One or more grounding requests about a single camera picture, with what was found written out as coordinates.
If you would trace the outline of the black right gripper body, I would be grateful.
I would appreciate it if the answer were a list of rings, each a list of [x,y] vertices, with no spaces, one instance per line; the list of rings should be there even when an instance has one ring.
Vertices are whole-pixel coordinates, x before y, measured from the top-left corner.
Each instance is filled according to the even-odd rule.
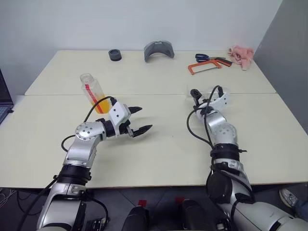
[[[207,101],[208,99],[203,95],[195,97],[195,111],[198,108],[205,108],[207,105]]]

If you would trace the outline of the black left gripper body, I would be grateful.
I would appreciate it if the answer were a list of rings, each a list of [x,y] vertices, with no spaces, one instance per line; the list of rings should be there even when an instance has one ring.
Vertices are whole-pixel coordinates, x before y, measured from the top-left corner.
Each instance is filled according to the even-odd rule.
[[[133,130],[130,128],[130,121],[129,118],[131,114],[133,114],[133,107],[128,107],[128,115],[124,117],[121,124],[119,125],[119,132],[120,135],[128,134],[130,137],[133,137]]]

